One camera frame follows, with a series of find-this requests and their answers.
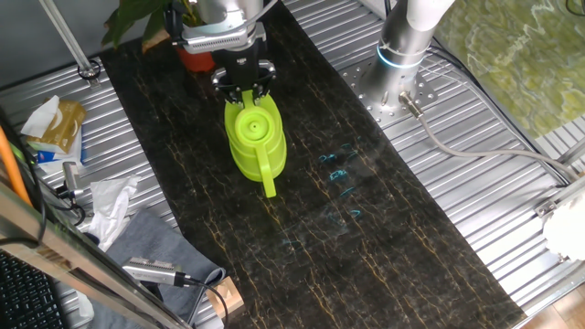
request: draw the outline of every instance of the orange pole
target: orange pole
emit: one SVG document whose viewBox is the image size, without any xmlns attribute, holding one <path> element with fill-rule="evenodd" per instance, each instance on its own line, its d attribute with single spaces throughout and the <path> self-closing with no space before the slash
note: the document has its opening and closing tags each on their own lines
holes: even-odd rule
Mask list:
<svg viewBox="0 0 585 329">
<path fill-rule="evenodd" d="M 28 198 L 27 188 L 25 187 L 25 182 L 22 180 L 22 175 L 20 174 L 20 169 L 18 169 L 18 164 L 16 163 L 15 155 L 12 153 L 12 149 L 10 148 L 10 143 L 6 138 L 6 134 L 4 133 L 4 129 L 0 127 L 0 155 L 2 155 L 2 161 L 4 162 L 4 166 L 6 167 L 6 171 L 8 172 L 8 177 L 10 177 L 10 183 L 12 183 L 12 188 L 15 192 L 23 199 L 29 206 L 33 206 L 32 202 L 30 202 L 30 198 Z"/>
</svg>

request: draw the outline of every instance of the potted plant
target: potted plant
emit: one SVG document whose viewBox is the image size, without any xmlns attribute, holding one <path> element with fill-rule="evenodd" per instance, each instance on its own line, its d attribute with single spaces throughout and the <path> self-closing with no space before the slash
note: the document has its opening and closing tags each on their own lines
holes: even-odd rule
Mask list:
<svg viewBox="0 0 585 329">
<path fill-rule="evenodd" d="M 113 47 L 120 45 L 120 39 L 134 23 L 148 15 L 148 23 L 143 34 L 143 53 L 158 45 L 161 41 L 169 38 L 165 30 L 164 10 L 171 3 L 171 0 L 120 0 L 118 9 L 114 10 L 110 18 L 104 23 L 108 28 L 101 40 L 105 46 L 113 43 Z M 183 24 L 188 27 L 198 27 L 203 24 L 199 18 L 197 9 L 188 0 L 180 0 L 186 11 L 183 14 Z M 185 67 L 194 72 L 210 71 L 215 63 L 210 53 L 189 54 L 183 48 L 177 48 L 179 57 Z"/>
</svg>

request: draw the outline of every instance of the keyboard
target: keyboard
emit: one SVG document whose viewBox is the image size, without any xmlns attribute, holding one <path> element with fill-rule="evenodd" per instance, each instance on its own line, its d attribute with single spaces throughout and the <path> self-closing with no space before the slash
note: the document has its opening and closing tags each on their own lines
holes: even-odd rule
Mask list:
<svg viewBox="0 0 585 329">
<path fill-rule="evenodd" d="M 0 327 L 68 328 L 52 279 L 42 271 L 1 250 Z"/>
</svg>

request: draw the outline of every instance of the red pot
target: red pot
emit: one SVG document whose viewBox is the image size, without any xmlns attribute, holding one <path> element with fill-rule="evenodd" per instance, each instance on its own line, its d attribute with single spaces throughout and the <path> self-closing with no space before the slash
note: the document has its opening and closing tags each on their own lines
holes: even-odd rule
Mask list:
<svg viewBox="0 0 585 329">
<path fill-rule="evenodd" d="M 209 72 L 216 66 L 209 52 L 189 54 L 183 48 L 177 48 L 176 51 L 179 53 L 179 57 L 186 69 L 192 72 Z"/>
</svg>

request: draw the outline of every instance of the green mat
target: green mat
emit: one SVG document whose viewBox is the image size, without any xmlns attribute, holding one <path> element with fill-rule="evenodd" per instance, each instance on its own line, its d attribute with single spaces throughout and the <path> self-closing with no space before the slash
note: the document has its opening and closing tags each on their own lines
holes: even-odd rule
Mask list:
<svg viewBox="0 0 585 329">
<path fill-rule="evenodd" d="M 436 36 L 533 137 L 585 114 L 585 17 L 565 0 L 456 0 Z"/>
</svg>

